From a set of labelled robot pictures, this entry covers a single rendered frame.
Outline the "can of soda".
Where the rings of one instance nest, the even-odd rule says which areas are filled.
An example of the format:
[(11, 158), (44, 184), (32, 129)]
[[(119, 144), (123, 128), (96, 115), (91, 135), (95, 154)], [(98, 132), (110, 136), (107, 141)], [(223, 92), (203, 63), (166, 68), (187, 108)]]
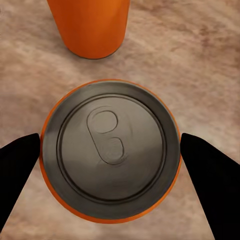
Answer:
[(99, 224), (136, 220), (172, 190), (181, 168), (175, 118), (154, 93), (101, 79), (64, 96), (40, 135), (43, 179), (74, 215)]
[(131, 0), (47, 0), (60, 36), (75, 55), (100, 60), (122, 45)]

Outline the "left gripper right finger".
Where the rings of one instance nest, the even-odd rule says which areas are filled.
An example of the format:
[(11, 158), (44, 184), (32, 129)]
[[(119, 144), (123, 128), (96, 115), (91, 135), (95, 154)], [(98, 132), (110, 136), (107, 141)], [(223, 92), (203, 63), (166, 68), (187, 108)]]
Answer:
[(180, 148), (215, 240), (240, 240), (240, 164), (195, 135)]

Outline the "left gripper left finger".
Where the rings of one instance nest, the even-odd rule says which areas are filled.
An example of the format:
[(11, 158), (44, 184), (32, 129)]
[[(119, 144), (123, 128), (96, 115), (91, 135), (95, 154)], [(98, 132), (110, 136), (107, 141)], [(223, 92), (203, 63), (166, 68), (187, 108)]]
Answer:
[(38, 133), (0, 149), (0, 233), (40, 155)]

